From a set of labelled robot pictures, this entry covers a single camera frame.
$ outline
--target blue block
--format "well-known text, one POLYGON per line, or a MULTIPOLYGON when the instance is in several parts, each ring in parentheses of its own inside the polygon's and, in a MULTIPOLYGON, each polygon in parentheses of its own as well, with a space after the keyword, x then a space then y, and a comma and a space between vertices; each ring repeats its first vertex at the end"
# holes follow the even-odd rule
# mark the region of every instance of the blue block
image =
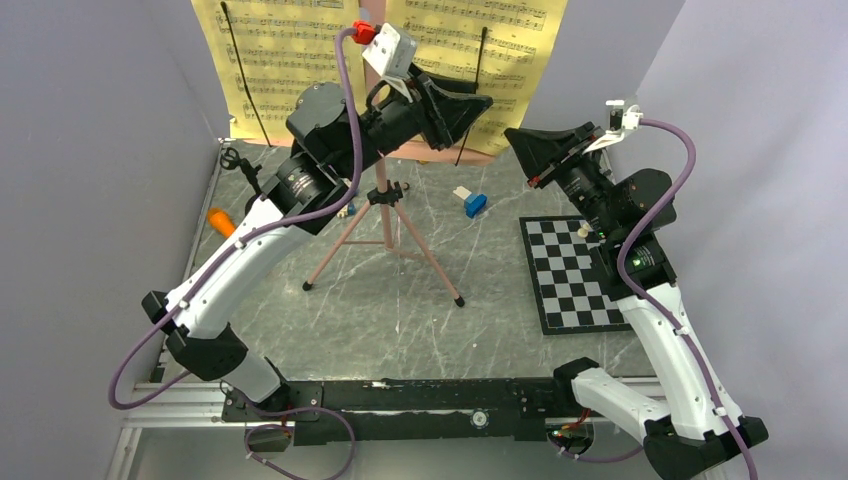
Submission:
POLYGON ((472 193, 469 195, 465 199, 465 215, 468 218, 474 218, 486 206, 487 200, 489 199, 482 193, 472 193))

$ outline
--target yellow paper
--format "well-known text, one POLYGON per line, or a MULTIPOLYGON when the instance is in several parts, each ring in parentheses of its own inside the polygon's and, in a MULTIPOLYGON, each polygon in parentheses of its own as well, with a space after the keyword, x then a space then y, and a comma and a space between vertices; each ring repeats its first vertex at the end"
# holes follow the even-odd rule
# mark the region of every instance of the yellow paper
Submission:
MULTIPOLYGON (((233 117, 230 136, 262 139, 244 91, 220 0, 192 0, 233 117)), ((286 118, 298 96, 317 82, 340 82, 333 39, 359 18, 356 0, 228 0, 230 22, 247 87, 268 136, 292 138, 286 118)), ((345 57, 357 104, 365 101, 361 48, 345 40, 345 57)))
POLYGON ((518 127, 553 50, 567 0, 387 0, 386 21, 418 41, 421 69, 474 81, 483 27, 480 89, 495 104, 471 129, 466 148, 496 155, 503 131, 518 127))

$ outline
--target gray marble surface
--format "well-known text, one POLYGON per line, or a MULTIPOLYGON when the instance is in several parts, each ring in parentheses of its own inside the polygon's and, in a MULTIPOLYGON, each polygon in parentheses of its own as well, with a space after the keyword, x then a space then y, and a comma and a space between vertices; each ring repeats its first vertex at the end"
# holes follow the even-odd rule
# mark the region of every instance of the gray marble surface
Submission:
MULTIPOLYGON (((263 165, 262 178, 288 154, 287 148, 234 146, 263 165)), ((232 319, 241 338, 287 378, 548 376, 583 356, 613 375, 653 375, 632 331, 542 335, 518 218, 576 214, 558 188, 529 189, 511 152, 482 168, 396 159, 387 164, 392 180, 410 183, 403 205, 466 305, 454 305, 428 263, 400 258, 379 245, 343 246, 314 288, 303 291, 304 280, 350 221, 336 219, 277 265, 232 319), (460 185, 489 197, 474 220, 452 198, 460 185)), ((371 169, 361 190, 373 188, 374 181, 371 169)), ((224 171, 212 206, 239 221, 251 193, 238 171, 224 171)), ((357 206, 363 201, 357 197, 357 206)), ((396 227, 394 213, 392 221, 396 227)), ((351 239, 381 239, 379 222, 374 208, 351 239)), ((402 249, 419 253, 403 228, 400 238, 402 249)), ((222 241, 205 225, 195 268, 222 241)))

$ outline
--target white bracket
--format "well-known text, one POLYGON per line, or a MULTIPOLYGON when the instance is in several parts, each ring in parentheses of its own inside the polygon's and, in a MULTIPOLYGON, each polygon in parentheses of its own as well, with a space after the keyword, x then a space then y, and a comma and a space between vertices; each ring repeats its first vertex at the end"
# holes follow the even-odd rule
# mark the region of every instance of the white bracket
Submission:
POLYGON ((629 100, 608 100, 610 128, 604 133, 601 138, 592 142, 586 147, 583 153, 589 153, 593 150, 606 148, 614 145, 628 135, 635 132, 639 128, 639 121, 642 120, 642 110, 636 104, 636 99, 629 100))
POLYGON ((409 78, 409 66, 417 48, 418 43, 408 33, 384 23, 380 27, 380 33, 365 47, 362 58, 384 82, 412 103, 412 94, 406 87, 406 80, 409 78))
POLYGON ((645 439, 645 422, 668 416, 668 404, 612 378, 602 368, 590 368, 571 381, 574 397, 583 407, 610 419, 637 442, 645 439))

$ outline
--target tripod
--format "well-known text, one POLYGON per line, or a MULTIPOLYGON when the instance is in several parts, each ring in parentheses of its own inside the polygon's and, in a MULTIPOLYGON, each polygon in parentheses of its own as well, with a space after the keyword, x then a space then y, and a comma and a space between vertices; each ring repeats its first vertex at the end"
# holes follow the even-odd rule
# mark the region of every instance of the tripod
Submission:
POLYGON ((315 280, 321 275, 321 272, 330 263, 333 255, 339 251, 342 245, 383 245, 386 250, 392 252, 396 255, 400 255, 401 257, 412 258, 416 260, 425 260, 430 262, 433 269, 436 273, 439 274, 439 278, 442 279, 442 282, 445 284, 445 287, 448 289, 448 292, 451 294, 454 303, 457 306, 462 307, 465 305, 465 300, 460 296, 459 292, 456 291, 456 287, 453 286, 450 279, 448 278, 445 271, 442 269, 442 266, 439 265, 439 262, 436 260, 436 257, 433 255, 433 252, 427 248, 427 244, 424 242, 424 237, 418 233, 415 225, 412 224, 412 220, 409 219, 409 216, 406 214, 406 211, 400 204, 400 199, 403 198, 403 189, 400 187, 398 182, 395 182, 394 185, 389 182, 386 176, 386 161, 385 159, 380 159, 377 164, 374 166, 374 170, 377 174, 377 188, 368 192, 368 202, 360 209, 356 215, 353 217, 353 220, 350 224, 345 227, 344 231, 342 231, 341 236, 335 243, 333 243, 332 248, 321 260, 321 263, 318 264, 318 268, 312 272, 312 275, 309 276, 309 279, 303 283, 304 290, 311 290, 312 286, 315 283, 315 280), (353 230, 356 229, 356 226, 359 225, 359 222, 365 218, 365 214, 368 213, 368 210, 371 209, 374 205, 380 205, 380 215, 382 217, 383 224, 383 240, 368 240, 368 241, 348 241, 348 237, 353 233, 353 230), (415 243, 418 244, 418 247, 421 248, 421 251, 424 255, 418 255, 415 253, 405 252, 403 250, 399 250, 395 248, 394 241, 392 239, 392 219, 389 216, 389 207, 393 208, 395 212, 397 212, 398 218, 401 222, 406 226, 406 229, 409 230, 409 233, 412 235, 412 238, 415 240, 415 243))

